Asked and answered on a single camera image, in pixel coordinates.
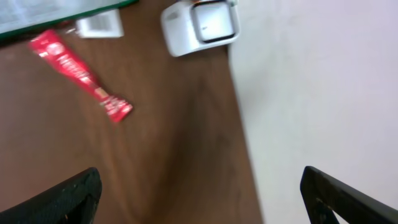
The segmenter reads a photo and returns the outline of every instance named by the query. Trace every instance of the dark green edge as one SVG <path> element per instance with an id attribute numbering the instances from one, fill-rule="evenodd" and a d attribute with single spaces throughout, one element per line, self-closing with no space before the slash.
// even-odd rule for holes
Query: dark green edge
<path id="1" fill-rule="evenodd" d="M 60 18 L 60 19 L 57 19 L 57 20 L 54 20 L 54 21 L 48 21 L 48 22 L 44 22 L 44 23 L 41 23 L 41 24 L 36 24 L 36 25 L 29 26 L 29 27 L 24 27 L 24 28 L 8 31 L 8 32 L 0 34 L 0 39 L 12 37 L 14 35 L 21 34 L 23 32 L 26 32 L 26 31 L 32 30 L 32 29 L 36 29 L 36 28 L 50 27 L 51 25 L 54 25 L 54 24 L 62 22 L 62 21 L 67 21 L 67 20 L 70 20 L 70 19 L 77 19 L 79 17 L 90 16 L 92 14 L 96 14 L 96 13 L 99 13 L 101 11 L 106 11 L 108 9 L 124 7 L 124 6 L 127 6 L 129 4 L 132 4 L 132 3 L 138 2 L 138 1 L 139 0 L 127 0 L 127 1 L 124 1 L 124 2 L 121 2 L 121 3 L 118 3 L 118 4 L 113 4 L 113 5 L 110 5 L 110 6 L 101 7 L 101 8 L 98 8 L 98 9 L 94 9 L 94 10 L 91 10 L 91 11 L 83 12 L 83 13 L 76 14 L 76 15 L 73 15 L 73 16 Z"/>

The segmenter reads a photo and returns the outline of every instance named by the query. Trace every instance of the white tag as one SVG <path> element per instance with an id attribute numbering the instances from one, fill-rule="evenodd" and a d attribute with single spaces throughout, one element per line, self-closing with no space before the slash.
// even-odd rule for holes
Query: white tag
<path id="1" fill-rule="evenodd" d="M 79 19 L 76 25 L 81 38 L 118 38 L 124 35 L 119 9 Z"/>

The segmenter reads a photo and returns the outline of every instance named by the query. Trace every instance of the brown wooden surface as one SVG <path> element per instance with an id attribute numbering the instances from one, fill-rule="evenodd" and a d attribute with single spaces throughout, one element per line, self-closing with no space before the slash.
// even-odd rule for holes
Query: brown wooden surface
<path id="1" fill-rule="evenodd" d="M 262 223 L 226 48 L 171 57 L 173 2 L 124 8 L 120 39 L 63 36 L 134 103 L 119 124 L 25 42 L 0 49 L 0 210 L 97 167 L 97 224 Z"/>

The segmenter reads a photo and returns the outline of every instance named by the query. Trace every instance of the red stick packet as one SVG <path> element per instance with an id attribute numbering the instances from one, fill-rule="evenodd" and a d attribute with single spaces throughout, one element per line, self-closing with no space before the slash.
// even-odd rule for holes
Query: red stick packet
<path id="1" fill-rule="evenodd" d="M 68 49 L 54 30 L 47 30 L 31 40 L 30 47 L 54 69 L 93 95 L 112 121 L 121 121 L 132 110 L 132 105 L 124 99 L 110 95 L 100 87 L 93 72 Z"/>

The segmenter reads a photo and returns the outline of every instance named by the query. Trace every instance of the wooden table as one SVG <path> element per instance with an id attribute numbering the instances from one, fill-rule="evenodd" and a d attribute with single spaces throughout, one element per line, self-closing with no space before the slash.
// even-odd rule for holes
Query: wooden table
<path id="1" fill-rule="evenodd" d="M 26 42 L 0 49 L 0 210 L 97 167 L 95 223 L 262 223 L 226 48 L 171 57 L 173 2 L 122 9 L 120 39 L 63 36 L 134 104 L 119 124 Z"/>

